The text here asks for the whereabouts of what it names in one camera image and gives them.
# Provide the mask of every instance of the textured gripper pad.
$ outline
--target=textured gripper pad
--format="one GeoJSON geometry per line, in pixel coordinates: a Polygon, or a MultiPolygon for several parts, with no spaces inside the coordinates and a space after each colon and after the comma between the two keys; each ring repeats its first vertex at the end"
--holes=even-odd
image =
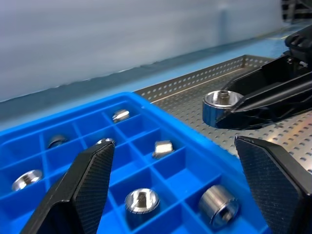
{"type": "Polygon", "coordinates": [[[296,186],[263,148],[237,139],[236,149],[253,198],[274,234],[287,234],[299,205],[296,186]]]}
{"type": "Polygon", "coordinates": [[[86,234],[95,234],[98,230],[107,199],[114,145],[102,147],[94,154],[74,194],[76,210],[86,234]]]}

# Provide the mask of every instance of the white backdrop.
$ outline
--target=white backdrop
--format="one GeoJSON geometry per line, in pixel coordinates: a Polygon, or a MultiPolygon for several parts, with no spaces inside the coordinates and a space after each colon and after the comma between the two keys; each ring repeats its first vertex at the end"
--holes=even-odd
{"type": "Polygon", "coordinates": [[[280,0],[0,0],[0,101],[282,27],[280,0]]]}

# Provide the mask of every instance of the metal bushing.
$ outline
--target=metal bushing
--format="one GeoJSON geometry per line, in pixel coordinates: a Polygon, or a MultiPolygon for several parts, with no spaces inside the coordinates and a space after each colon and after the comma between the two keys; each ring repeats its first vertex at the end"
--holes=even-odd
{"type": "Polygon", "coordinates": [[[120,110],[114,113],[113,122],[118,123],[130,117],[130,112],[127,110],[120,110]]]}
{"type": "Polygon", "coordinates": [[[125,206],[127,222],[136,228],[160,211],[160,200],[151,189],[136,189],[127,195],[125,206]]]}
{"type": "Polygon", "coordinates": [[[41,170],[28,171],[14,181],[12,184],[12,190],[18,191],[25,188],[27,185],[36,183],[42,179],[42,176],[41,170]]]}
{"type": "Polygon", "coordinates": [[[239,210],[237,199],[222,185],[210,187],[199,201],[199,209],[213,228],[221,228],[235,218],[239,210]]]}
{"type": "Polygon", "coordinates": [[[174,152],[172,143],[169,140],[156,141],[155,142],[155,151],[152,154],[152,157],[155,159],[160,159],[167,154],[174,152]]]}
{"type": "Polygon", "coordinates": [[[101,140],[99,140],[97,143],[96,143],[96,145],[99,145],[99,144],[101,144],[101,143],[103,143],[103,142],[112,142],[114,145],[115,145],[115,140],[114,139],[112,139],[112,138],[103,138],[103,139],[101,139],[101,140]]]}
{"type": "Polygon", "coordinates": [[[66,137],[64,137],[63,135],[55,135],[54,137],[51,138],[49,145],[48,145],[48,149],[51,149],[53,147],[57,147],[61,144],[64,144],[67,141],[68,141],[68,139],[66,137]]]}
{"type": "Polygon", "coordinates": [[[205,95],[203,100],[203,121],[209,126],[217,127],[216,122],[231,109],[243,96],[236,92],[219,90],[205,95]]]}

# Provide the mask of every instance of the blue grid tray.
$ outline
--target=blue grid tray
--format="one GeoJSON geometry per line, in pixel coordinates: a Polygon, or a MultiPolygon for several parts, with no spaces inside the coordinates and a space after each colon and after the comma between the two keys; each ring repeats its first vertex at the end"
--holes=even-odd
{"type": "Polygon", "coordinates": [[[98,228],[104,234],[264,234],[269,233],[242,173],[239,160],[177,119],[132,93],[122,93],[0,133],[0,233],[23,228],[50,186],[70,167],[75,156],[109,137],[116,140],[108,199],[98,228]],[[113,113],[130,111],[130,118],[112,122],[113,113]],[[69,141],[47,149],[50,138],[69,141]],[[175,151],[152,158],[155,141],[170,140],[175,151]],[[21,174],[40,169],[44,178],[13,192],[21,174]],[[238,217],[212,230],[198,210],[206,189],[224,185],[241,204],[238,217]],[[154,189],[161,211],[131,229],[124,200],[137,188],[154,189]]]}

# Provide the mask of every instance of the perforated metal sheet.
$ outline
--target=perforated metal sheet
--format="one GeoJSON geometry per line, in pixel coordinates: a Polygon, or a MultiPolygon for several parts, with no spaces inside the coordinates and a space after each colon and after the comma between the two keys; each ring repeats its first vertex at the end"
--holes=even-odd
{"type": "Polygon", "coordinates": [[[203,96],[222,88],[235,76],[249,72],[269,58],[241,56],[136,93],[180,119],[237,156],[234,136],[264,139],[283,146],[312,174],[312,112],[287,119],[259,130],[235,131],[212,128],[202,121],[203,96]]]}

